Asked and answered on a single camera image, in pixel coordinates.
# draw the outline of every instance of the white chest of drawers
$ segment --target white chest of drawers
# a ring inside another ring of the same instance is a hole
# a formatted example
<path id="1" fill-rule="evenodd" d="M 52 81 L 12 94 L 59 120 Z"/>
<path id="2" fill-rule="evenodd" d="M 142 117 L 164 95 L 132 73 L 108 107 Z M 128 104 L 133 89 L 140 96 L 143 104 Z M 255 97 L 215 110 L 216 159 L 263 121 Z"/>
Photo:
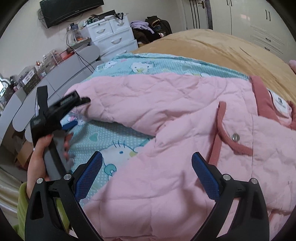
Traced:
<path id="1" fill-rule="evenodd" d="M 92 44 L 100 49 L 101 58 L 109 61 L 121 53 L 128 53 L 138 48 L 127 16 L 118 19 L 107 16 L 105 19 L 91 23 L 81 30 L 83 37 L 92 39 Z"/>

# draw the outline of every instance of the brown box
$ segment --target brown box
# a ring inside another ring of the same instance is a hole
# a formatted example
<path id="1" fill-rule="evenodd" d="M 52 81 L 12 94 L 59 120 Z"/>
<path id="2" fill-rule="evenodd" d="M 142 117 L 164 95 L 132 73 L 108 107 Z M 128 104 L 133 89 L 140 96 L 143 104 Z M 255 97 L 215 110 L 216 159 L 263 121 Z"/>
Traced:
<path id="1" fill-rule="evenodd" d="M 17 159 L 22 166 L 25 166 L 26 162 L 30 161 L 33 153 L 33 144 L 31 142 L 25 141 L 22 149 L 17 155 Z"/>

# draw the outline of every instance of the pink jacket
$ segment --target pink jacket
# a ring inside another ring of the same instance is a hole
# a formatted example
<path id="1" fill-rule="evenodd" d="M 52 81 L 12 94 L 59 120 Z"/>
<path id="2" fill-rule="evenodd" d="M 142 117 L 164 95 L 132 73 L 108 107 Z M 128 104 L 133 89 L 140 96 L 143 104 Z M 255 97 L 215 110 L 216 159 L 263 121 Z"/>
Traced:
<path id="1" fill-rule="evenodd" d="M 236 180 L 258 179 L 271 238 L 296 204 L 296 109 L 280 124 L 259 77 L 97 77 L 74 85 L 91 104 L 76 111 L 155 136 L 95 194 L 84 211 L 104 238 L 190 240 L 214 206 L 191 156 L 199 151 Z M 238 142 L 232 140 L 238 134 Z M 221 234 L 233 219 L 234 201 Z"/>

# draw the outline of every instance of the snap button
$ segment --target snap button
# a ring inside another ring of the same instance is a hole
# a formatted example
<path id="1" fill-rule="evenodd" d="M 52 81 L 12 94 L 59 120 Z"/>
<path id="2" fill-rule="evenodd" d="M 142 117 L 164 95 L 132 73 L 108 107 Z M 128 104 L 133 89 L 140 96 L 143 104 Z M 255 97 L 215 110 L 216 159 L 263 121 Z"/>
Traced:
<path id="1" fill-rule="evenodd" d="M 235 142 L 238 142 L 238 141 L 239 141 L 239 134 L 234 133 L 234 134 L 232 135 L 232 140 L 235 141 Z"/>

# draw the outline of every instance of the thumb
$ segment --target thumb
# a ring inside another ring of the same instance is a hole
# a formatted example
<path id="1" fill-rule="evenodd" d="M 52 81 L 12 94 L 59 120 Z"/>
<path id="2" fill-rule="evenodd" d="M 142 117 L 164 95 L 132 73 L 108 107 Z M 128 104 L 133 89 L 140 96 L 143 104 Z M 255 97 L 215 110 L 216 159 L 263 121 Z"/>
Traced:
<path id="1" fill-rule="evenodd" d="M 45 137 L 40 138 L 35 146 L 35 150 L 32 154 L 32 159 L 43 158 L 44 149 L 49 146 L 52 141 L 53 135 L 47 135 Z"/>

